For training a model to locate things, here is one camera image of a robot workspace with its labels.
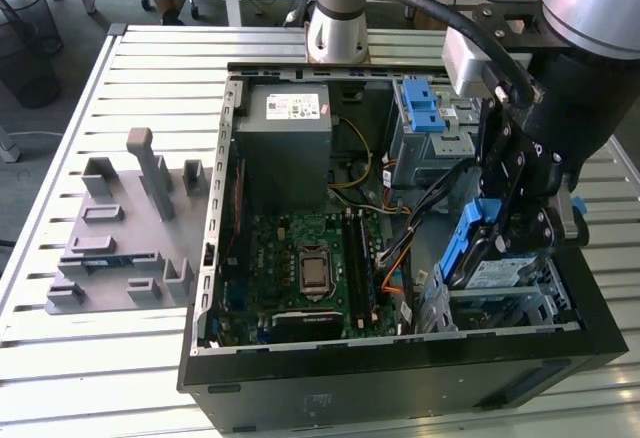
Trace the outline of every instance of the motherboard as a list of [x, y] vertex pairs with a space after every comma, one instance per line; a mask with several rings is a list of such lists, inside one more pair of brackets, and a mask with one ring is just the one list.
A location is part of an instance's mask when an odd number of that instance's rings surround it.
[[227, 346], [395, 334], [376, 213], [256, 215], [249, 234], [248, 279], [230, 281], [219, 318]]

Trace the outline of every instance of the black wastebasket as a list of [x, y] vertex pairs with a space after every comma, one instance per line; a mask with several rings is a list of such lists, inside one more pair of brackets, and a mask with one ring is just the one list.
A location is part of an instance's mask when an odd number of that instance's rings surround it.
[[0, 24], [0, 81], [25, 108], [48, 105], [60, 94], [51, 61], [29, 23]]
[[21, 20], [32, 25], [47, 56], [62, 49], [62, 38], [47, 0], [0, 0], [0, 10], [8, 21]]

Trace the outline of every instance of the metal slotted table surface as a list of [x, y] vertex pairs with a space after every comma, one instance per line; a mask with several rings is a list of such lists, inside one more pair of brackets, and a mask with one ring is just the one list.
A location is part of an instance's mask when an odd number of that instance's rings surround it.
[[[439, 32], [371, 31], [379, 64], [441, 64]], [[185, 309], [49, 316], [43, 309], [84, 193], [90, 156], [135, 169], [129, 129], [149, 127], [169, 167], [213, 163], [228, 62], [303, 62], [300, 31], [131, 26], [108, 36], [0, 280], [1, 436], [215, 436], [176, 391]], [[638, 174], [615, 140], [586, 164], [584, 254], [630, 348], [517, 410], [340, 426], [295, 436], [640, 436]]]

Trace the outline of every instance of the power supply label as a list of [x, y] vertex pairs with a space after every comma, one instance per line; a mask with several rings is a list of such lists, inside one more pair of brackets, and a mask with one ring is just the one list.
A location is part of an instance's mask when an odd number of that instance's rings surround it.
[[272, 94], [267, 97], [267, 120], [319, 119], [320, 97], [317, 94]]
[[470, 288], [508, 288], [520, 278], [519, 271], [530, 265], [535, 257], [505, 258], [496, 261], [483, 261], [465, 287]]

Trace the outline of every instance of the cpu socket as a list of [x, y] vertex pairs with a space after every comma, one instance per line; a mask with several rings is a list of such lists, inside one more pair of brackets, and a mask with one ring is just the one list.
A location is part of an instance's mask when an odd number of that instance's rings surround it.
[[300, 260], [300, 293], [311, 301], [318, 301], [331, 291], [329, 247], [305, 245], [298, 251]]

